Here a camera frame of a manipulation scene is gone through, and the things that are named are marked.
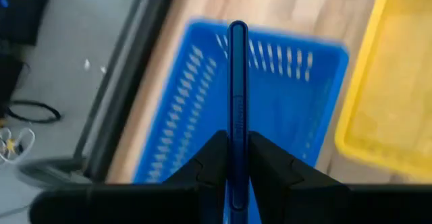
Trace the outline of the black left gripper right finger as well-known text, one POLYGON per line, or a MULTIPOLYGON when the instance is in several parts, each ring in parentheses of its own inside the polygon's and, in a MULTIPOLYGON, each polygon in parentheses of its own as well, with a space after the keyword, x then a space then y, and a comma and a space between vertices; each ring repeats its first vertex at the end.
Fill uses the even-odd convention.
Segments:
POLYGON ((348 188, 257 132, 249 175, 262 223, 345 223, 348 188))

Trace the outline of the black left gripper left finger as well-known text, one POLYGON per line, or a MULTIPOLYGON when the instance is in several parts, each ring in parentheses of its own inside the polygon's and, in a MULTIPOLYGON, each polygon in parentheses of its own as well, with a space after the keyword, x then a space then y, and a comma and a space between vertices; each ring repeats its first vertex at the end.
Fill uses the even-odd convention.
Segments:
POLYGON ((162 223, 223 223, 227 178, 227 132, 219 130, 163 183, 173 188, 164 199, 162 223))

